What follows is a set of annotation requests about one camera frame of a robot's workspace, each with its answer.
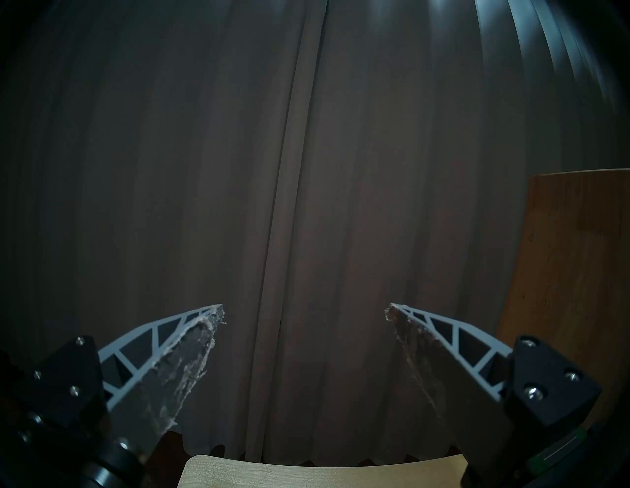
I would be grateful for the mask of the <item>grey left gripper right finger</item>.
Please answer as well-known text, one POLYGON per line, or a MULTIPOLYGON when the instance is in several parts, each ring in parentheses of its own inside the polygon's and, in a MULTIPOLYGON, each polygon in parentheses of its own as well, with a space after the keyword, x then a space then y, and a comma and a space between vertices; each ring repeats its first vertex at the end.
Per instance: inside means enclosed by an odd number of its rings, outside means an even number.
POLYGON ((509 346, 471 324, 394 303, 386 319, 468 463, 462 480, 566 477, 602 390, 594 379, 534 335, 509 346))

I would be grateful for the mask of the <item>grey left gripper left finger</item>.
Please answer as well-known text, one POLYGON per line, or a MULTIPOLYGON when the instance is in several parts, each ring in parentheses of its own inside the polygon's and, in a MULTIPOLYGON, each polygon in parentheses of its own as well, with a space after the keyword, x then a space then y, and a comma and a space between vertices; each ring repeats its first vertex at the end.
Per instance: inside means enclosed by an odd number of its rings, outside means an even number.
POLYGON ((46 426, 85 434, 108 418, 109 432, 150 454, 206 374, 223 304, 136 327, 97 349, 77 335, 25 374, 15 396, 46 426))

